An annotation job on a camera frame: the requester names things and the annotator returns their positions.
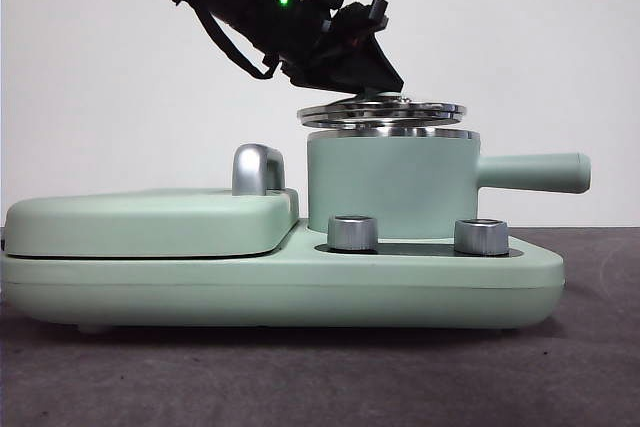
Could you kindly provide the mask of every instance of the black cable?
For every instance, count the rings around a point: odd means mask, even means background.
[[[209,9],[204,4],[201,4],[197,0],[188,0],[187,3],[195,11],[198,19],[202,23],[204,30],[207,31],[211,40],[222,50],[225,55],[234,64],[247,72],[251,77],[260,80],[271,79],[276,69],[278,68],[278,58],[274,57],[266,72],[260,72],[260,70],[254,66],[249,59],[247,59],[242,52],[233,44],[231,39],[227,37],[227,34],[220,28],[216,19],[209,13]]]

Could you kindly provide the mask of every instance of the kitchen appliance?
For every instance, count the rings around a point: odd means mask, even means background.
[[[36,199],[7,214],[2,289],[36,319],[117,325],[518,328],[563,286],[557,254],[477,219],[482,187],[585,192],[582,154],[480,157],[466,109],[387,93],[303,109],[309,219],[275,149],[230,189]]]

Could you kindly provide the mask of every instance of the round metal knob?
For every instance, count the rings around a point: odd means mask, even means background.
[[[378,222],[372,217],[340,215],[329,219],[330,249],[360,252],[378,248]]]
[[[509,253],[509,227],[500,220],[458,220],[454,249],[486,257]]]

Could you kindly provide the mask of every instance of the dark gray surface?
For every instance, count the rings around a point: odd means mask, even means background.
[[[520,331],[126,328],[5,306],[5,426],[640,425],[640,229],[514,229],[565,257]]]

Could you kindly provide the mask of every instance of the white background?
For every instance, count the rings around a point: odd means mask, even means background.
[[[482,216],[640,225],[640,0],[388,1],[406,92],[467,105],[485,155],[592,158],[588,194],[485,189]],[[250,79],[170,0],[3,0],[2,19],[3,218],[34,196],[229,186],[246,142],[279,148],[305,198],[295,113],[340,95]]]

